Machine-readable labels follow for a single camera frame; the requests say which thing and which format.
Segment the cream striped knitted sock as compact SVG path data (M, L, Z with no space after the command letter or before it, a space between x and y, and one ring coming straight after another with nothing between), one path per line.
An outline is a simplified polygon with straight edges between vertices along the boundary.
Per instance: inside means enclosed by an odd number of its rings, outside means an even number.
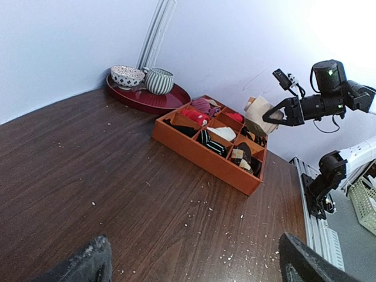
M278 124L268 123L263 120L263 115L274 106L262 96L251 97L244 107L246 128L257 136L267 137L278 129Z

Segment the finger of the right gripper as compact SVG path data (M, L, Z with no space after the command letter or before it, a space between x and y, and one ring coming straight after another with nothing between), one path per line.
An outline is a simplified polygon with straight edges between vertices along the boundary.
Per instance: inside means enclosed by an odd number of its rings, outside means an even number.
M293 117L291 117L293 102L293 98L283 99L262 116L263 121L266 123L294 123Z

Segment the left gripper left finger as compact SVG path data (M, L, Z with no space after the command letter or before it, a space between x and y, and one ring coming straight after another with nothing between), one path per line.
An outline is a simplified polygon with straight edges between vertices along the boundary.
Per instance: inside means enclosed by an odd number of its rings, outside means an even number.
M112 248L100 235L32 281L112 281L112 272Z

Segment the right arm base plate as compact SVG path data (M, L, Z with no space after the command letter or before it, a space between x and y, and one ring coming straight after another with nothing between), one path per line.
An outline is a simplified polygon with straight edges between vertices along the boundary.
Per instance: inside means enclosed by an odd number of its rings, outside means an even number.
M325 177L319 174L315 179L303 173L301 175L308 212L320 220L326 220L326 213L336 211L335 203L330 195L331 188L325 183Z

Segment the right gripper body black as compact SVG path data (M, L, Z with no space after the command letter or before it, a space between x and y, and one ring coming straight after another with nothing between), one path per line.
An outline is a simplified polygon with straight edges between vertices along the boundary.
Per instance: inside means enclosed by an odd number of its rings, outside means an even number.
M325 116L325 107L321 95L311 95L299 99L287 98L284 102L287 126L300 126L306 120L321 120Z

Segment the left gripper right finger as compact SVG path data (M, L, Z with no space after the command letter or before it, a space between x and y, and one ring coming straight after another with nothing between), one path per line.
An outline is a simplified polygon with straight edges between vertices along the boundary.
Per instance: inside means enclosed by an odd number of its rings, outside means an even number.
M278 242L278 250L283 281L358 281L355 277L330 264L290 233L281 235Z

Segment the wooden compartment tray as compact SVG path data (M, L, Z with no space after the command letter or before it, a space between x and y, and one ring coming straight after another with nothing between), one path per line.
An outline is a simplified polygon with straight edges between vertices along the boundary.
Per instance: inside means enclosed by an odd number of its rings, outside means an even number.
M207 95L158 118L152 137L248 196L263 181L267 138Z

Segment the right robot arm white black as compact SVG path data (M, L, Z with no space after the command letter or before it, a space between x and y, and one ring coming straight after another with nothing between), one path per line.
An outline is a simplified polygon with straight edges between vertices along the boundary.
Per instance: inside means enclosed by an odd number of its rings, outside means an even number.
M344 65L337 60L315 63L310 72L314 95L306 96L304 90L291 98L282 100L269 109L263 120L267 123L300 126L306 120L320 121L325 116L344 118L346 110L360 110L375 114L375 89L348 80ZM375 159L375 138L368 139L355 147L335 150L319 161L320 173L316 178L301 175L305 200L310 215L325 220L328 213L335 212L330 191L357 168Z

